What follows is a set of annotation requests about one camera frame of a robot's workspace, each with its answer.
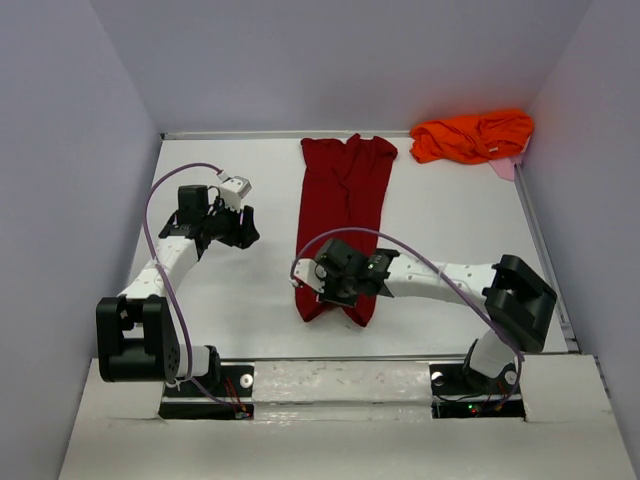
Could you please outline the dark red t shirt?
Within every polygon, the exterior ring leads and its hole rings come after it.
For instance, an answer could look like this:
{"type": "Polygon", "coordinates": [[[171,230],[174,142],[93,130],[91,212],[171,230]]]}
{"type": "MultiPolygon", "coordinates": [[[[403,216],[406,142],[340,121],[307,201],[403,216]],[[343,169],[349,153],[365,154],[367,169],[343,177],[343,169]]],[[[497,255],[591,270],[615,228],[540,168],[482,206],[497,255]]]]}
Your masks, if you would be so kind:
{"type": "MultiPolygon", "coordinates": [[[[379,230],[392,166],[398,155],[396,147],[381,137],[363,139],[359,134],[345,142],[304,138],[301,147],[305,174],[296,254],[328,230],[340,227],[379,230]]],[[[343,232],[337,236],[366,255],[377,247],[378,239],[371,234],[343,232]]],[[[304,322],[311,322],[335,306],[319,302],[308,287],[296,290],[295,305],[304,322]]],[[[374,297],[360,296],[355,308],[343,311],[355,324],[366,327],[375,306],[374,297]]]]}

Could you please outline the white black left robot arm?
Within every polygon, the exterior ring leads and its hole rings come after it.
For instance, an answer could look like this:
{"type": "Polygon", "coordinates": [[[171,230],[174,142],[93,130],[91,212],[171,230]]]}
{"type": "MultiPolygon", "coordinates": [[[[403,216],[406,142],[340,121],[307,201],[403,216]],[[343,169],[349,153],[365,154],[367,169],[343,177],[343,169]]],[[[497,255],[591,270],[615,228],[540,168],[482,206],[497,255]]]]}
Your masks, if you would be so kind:
{"type": "Polygon", "coordinates": [[[214,241],[247,249],[260,235],[254,209],[243,204],[251,189],[242,177],[230,177],[209,198],[205,185],[178,189],[177,210],[152,246],[155,256],[115,297],[96,307],[99,371],[106,382],[166,382],[191,375],[215,389],[222,380],[219,354],[213,346],[180,342],[170,300],[189,271],[214,241]]]}

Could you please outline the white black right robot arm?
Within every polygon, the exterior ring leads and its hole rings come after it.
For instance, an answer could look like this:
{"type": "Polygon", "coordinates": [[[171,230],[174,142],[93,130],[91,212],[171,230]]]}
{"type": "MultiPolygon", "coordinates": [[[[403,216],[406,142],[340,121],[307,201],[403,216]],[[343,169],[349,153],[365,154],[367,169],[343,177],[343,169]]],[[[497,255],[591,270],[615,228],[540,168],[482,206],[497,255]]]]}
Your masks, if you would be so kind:
{"type": "Polygon", "coordinates": [[[557,301],[553,288],[524,260],[507,254],[494,264],[427,263],[393,249],[365,255],[331,239],[316,253],[311,271],[320,299],[342,306],[388,297],[470,307],[488,325],[461,368],[476,389],[515,372],[519,354],[542,352],[557,301]]]}

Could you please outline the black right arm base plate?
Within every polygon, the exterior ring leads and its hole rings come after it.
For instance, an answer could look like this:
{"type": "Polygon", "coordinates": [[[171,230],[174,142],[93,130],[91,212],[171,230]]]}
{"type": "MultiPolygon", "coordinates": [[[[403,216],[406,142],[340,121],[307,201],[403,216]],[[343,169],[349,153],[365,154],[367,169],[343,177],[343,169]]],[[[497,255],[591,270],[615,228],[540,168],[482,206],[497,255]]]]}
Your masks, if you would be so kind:
{"type": "Polygon", "coordinates": [[[516,366],[509,364],[496,379],[473,371],[465,373],[461,363],[430,366],[431,412],[434,419],[526,417],[521,389],[512,393],[516,366]]]}

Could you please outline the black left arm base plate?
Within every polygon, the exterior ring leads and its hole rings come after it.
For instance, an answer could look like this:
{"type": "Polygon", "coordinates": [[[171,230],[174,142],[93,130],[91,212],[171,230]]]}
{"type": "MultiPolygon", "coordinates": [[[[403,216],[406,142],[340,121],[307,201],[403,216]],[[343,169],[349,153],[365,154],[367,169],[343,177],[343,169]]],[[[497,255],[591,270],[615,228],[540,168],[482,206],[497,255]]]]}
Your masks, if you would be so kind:
{"type": "Polygon", "coordinates": [[[223,362],[221,380],[164,387],[158,415],[165,420],[243,421],[254,418],[253,363],[223,362]]]}

